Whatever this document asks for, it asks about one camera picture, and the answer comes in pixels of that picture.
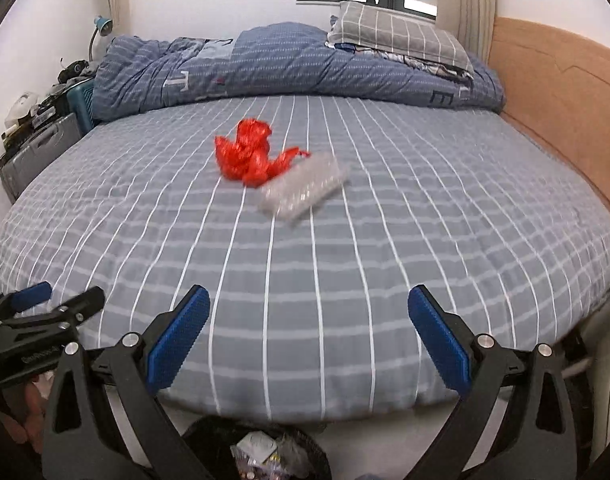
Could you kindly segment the person's left hand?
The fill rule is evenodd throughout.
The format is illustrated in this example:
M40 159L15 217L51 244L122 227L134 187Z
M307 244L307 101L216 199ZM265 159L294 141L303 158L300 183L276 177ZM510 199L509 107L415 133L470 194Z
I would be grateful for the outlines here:
M8 406L7 413L0 411L2 426L15 444L29 444L38 455L43 453L45 416L53 381L54 374L48 372L2 393Z

